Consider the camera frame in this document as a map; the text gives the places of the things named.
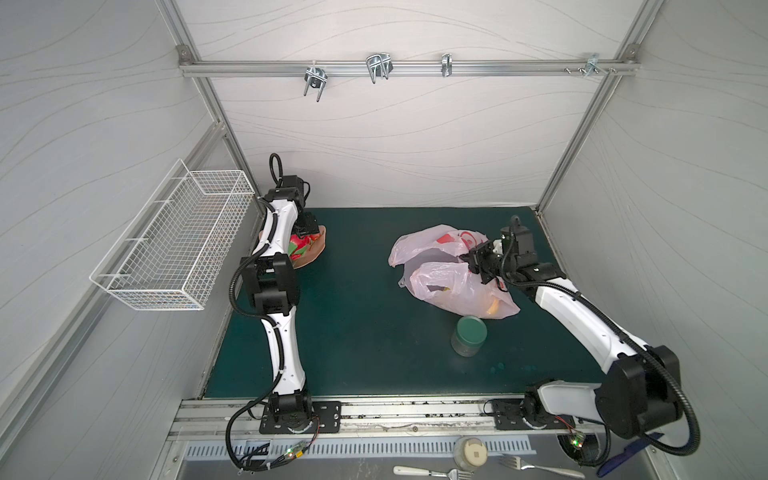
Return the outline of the pink plastic bag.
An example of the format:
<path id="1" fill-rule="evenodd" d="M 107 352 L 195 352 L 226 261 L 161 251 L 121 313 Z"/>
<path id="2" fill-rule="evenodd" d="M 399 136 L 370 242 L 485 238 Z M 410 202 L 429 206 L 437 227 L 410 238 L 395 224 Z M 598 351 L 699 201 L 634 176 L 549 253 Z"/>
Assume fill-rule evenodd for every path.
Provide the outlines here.
<path id="1" fill-rule="evenodd" d="M 436 225 L 399 237 L 388 263 L 403 267 L 399 286 L 415 298 L 460 316 L 500 320 L 520 308 L 495 279 L 484 284 L 461 259 L 487 240 L 480 232 Z"/>

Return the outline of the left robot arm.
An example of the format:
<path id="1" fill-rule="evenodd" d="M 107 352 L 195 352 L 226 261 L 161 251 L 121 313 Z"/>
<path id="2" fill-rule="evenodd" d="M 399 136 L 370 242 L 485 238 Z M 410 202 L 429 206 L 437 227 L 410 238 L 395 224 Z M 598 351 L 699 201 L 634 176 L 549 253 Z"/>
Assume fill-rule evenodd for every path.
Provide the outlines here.
<path id="1" fill-rule="evenodd" d="M 259 199 L 264 223 L 253 253 L 241 261 L 235 274 L 248 301 L 242 314 L 259 320 L 267 336 L 273 386 L 265 400 L 277 423 L 307 421 L 313 413 L 296 336 L 299 280 L 289 253 L 295 230 L 309 233 L 317 229 L 317 223 L 304 212 L 304 187 L 303 181 L 277 186 Z"/>

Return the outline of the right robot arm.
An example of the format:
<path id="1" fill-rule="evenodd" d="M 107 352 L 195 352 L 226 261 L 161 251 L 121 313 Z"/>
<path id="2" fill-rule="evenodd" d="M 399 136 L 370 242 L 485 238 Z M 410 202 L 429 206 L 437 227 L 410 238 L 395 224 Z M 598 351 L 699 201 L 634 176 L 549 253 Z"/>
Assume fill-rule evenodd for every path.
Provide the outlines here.
<path id="1" fill-rule="evenodd" d="M 605 377 L 600 383 L 544 381 L 533 404 L 549 415 L 597 421 L 624 439 L 673 423 L 685 415 L 679 361 L 666 347 L 651 347 L 603 314 L 555 265 L 535 252 L 520 255 L 515 240 L 484 242 L 462 254 L 484 282 L 503 281 L 526 293 L 557 319 L 591 354 Z"/>

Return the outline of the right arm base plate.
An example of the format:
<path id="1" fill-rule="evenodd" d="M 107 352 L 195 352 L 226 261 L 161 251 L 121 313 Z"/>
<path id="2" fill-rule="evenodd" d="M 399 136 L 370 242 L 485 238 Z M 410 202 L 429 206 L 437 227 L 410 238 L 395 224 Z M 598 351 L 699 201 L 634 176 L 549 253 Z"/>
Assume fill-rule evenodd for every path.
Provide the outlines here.
<path id="1" fill-rule="evenodd" d="M 565 430 L 575 426 L 575 420 L 567 415 L 554 415 L 531 396 L 522 398 L 500 398 L 490 401 L 496 430 Z"/>

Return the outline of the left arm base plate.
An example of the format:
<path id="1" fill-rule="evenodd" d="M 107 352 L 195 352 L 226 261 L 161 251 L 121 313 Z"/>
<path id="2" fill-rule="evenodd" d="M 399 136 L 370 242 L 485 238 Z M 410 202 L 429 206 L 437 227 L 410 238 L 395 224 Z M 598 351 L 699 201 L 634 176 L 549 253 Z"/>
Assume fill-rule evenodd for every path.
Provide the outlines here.
<path id="1" fill-rule="evenodd" d="M 259 433 L 299 435 L 340 431 L 341 403 L 320 401 L 311 404 L 287 405 L 279 408 L 268 404 L 260 418 Z"/>

